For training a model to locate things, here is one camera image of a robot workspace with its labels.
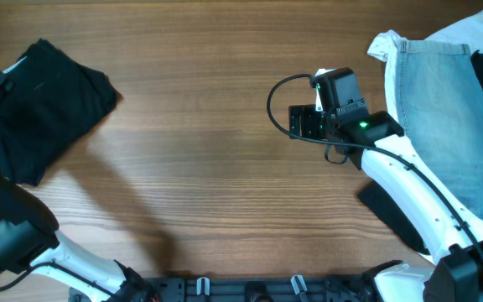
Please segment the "light blue denim jeans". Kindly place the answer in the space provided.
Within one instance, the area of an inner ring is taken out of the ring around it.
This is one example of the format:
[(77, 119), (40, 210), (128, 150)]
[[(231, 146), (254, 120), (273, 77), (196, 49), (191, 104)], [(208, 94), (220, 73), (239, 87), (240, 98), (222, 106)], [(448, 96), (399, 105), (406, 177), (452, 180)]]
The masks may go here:
[(466, 44), (403, 41), (397, 118), (424, 163), (483, 220), (483, 90)]

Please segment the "white shirt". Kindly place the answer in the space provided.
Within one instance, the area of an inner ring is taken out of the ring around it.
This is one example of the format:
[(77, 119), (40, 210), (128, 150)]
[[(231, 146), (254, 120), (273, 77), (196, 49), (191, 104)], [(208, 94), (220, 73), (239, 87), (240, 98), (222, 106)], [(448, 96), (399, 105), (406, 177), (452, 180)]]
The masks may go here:
[[(395, 120), (398, 120), (395, 97), (397, 52), (400, 43), (405, 40), (405, 37), (400, 36), (394, 30), (388, 30), (379, 33), (372, 40), (367, 51), (370, 56), (386, 64), (384, 70), (386, 107), (387, 112)], [(483, 54), (483, 10), (431, 34), (426, 40), (467, 44), (472, 53), (479, 50)]]

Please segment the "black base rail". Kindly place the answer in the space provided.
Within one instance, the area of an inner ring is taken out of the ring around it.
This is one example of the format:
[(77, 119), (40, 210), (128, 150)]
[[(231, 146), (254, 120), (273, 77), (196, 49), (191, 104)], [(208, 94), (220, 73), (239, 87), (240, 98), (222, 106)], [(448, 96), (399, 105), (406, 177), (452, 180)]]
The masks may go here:
[(166, 302), (353, 302), (381, 301), (375, 285), (361, 275), (267, 279), (150, 279), (157, 301)]

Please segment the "black shorts with mesh lining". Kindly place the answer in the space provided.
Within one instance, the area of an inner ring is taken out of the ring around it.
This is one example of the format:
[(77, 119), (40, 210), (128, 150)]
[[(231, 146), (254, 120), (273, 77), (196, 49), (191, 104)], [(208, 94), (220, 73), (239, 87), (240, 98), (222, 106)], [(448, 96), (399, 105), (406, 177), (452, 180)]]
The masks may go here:
[(14, 87), (0, 103), (0, 173), (15, 184), (38, 185), (45, 170), (118, 101), (104, 73), (46, 39), (1, 71)]

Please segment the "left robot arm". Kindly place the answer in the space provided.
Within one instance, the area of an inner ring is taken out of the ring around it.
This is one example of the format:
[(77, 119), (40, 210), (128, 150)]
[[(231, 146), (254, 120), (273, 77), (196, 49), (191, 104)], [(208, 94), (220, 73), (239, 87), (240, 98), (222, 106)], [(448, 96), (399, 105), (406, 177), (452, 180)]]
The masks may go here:
[(24, 60), (0, 71), (0, 273), (20, 279), (42, 274), (92, 301), (160, 300), (131, 268), (72, 242), (51, 210), (28, 192), (116, 101), (102, 73), (75, 62)]

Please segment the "black garment under jeans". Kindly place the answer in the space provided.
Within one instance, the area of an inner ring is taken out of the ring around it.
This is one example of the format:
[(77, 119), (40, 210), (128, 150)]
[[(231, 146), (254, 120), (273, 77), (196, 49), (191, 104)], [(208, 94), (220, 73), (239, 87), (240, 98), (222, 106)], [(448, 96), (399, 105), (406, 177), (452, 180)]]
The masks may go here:
[[(475, 75), (483, 91), (483, 54), (479, 50), (470, 58)], [(389, 194), (375, 181), (368, 183), (357, 194), (361, 203), (385, 223), (402, 242), (417, 253), (429, 255), (413, 224), (408, 221)]]

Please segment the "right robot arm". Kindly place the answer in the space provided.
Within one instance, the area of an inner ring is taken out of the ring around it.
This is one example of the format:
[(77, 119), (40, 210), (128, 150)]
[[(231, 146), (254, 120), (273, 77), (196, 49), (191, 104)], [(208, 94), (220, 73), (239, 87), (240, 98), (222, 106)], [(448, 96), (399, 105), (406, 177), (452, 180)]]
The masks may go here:
[(365, 299), (483, 301), (483, 221), (420, 159), (386, 112), (313, 105), (288, 109), (288, 135), (334, 146), (390, 196), (421, 237), (433, 267), (387, 263), (366, 276)]

